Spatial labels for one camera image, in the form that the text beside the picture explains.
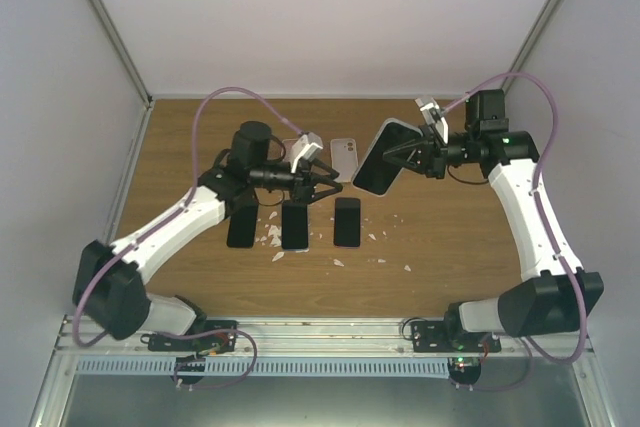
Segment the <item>purple phone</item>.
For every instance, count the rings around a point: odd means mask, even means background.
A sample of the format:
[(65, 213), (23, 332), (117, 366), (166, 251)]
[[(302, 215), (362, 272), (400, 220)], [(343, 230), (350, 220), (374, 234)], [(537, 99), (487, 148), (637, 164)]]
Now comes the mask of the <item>purple phone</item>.
[(361, 202), (357, 198), (335, 200), (334, 245), (358, 248), (361, 245)]

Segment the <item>blue phone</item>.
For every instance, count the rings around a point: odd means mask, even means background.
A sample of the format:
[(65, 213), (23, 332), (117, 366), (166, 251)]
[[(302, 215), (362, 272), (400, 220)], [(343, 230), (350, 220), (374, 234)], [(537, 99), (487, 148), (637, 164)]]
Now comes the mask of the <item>blue phone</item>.
[(309, 248), (308, 208), (291, 200), (282, 204), (281, 246), (286, 251), (305, 251)]

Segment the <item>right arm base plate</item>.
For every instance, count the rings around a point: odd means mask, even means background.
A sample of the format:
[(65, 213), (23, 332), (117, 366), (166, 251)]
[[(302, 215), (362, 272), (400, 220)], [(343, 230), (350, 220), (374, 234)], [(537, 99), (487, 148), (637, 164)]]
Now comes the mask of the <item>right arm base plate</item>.
[(499, 353), (501, 342), (490, 333), (462, 333), (452, 337), (443, 320), (421, 317), (405, 319), (399, 327), (400, 335), (410, 341), (415, 353)]

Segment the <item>cream cased phone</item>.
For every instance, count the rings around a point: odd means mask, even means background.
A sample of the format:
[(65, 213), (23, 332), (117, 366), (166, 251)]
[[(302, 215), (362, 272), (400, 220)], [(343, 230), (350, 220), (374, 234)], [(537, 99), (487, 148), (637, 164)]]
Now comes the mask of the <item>cream cased phone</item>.
[(349, 183), (359, 163), (356, 142), (352, 138), (335, 138), (330, 141), (331, 167), (338, 173), (336, 181)]

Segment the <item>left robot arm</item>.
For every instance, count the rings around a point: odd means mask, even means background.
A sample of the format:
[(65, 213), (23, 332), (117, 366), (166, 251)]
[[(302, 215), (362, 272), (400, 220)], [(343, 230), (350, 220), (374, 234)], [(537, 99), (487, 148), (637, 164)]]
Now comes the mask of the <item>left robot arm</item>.
[(211, 168), (194, 173), (187, 193), (147, 225), (115, 240), (95, 240), (81, 253), (72, 292), (76, 307), (72, 331), (88, 315), (116, 340), (138, 331), (171, 335), (185, 351), (203, 345), (205, 315), (179, 296), (154, 296), (146, 285), (177, 252), (206, 230), (225, 220), (231, 232), (244, 232), (252, 246), (257, 222), (259, 189), (286, 192), (290, 200), (307, 207), (338, 194), (356, 166), (325, 164), (319, 158), (323, 143), (311, 132), (282, 144), (276, 158), (269, 156), (277, 137), (262, 122), (248, 121), (234, 133)]

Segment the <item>bare black phone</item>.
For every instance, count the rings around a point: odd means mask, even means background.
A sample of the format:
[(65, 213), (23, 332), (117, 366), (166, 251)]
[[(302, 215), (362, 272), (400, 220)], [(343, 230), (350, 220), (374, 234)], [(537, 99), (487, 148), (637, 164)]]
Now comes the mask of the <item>bare black phone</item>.
[(383, 154), (394, 147), (422, 137), (421, 131), (395, 118), (386, 119), (360, 162), (352, 185), (376, 196), (384, 196), (401, 172), (401, 167), (383, 159)]

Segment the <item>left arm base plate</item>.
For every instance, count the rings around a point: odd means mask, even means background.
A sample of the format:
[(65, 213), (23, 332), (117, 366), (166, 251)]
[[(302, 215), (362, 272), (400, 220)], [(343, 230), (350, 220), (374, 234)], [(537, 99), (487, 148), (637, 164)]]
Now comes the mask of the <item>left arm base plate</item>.
[(140, 338), (143, 345), (152, 352), (205, 352), (227, 353), (235, 349), (236, 320), (205, 320), (200, 326), (192, 327), (186, 335), (216, 330), (215, 334), (194, 339), (174, 339), (158, 333), (143, 334)]

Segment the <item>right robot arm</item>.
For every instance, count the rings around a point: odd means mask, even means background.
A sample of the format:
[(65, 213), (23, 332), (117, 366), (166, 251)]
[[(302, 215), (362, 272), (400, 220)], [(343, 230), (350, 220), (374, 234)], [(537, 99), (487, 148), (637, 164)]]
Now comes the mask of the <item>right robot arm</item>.
[(544, 187), (542, 157), (529, 133), (510, 129), (503, 91), (482, 90), (466, 99), (461, 133), (450, 132), (435, 100), (416, 104), (425, 119), (418, 138), (386, 150), (384, 160), (437, 179), (450, 167), (478, 166), (504, 210), (520, 263), (517, 286), (496, 298), (449, 306), (444, 343), (464, 352), (480, 333), (585, 333), (604, 282), (584, 270), (569, 246)]

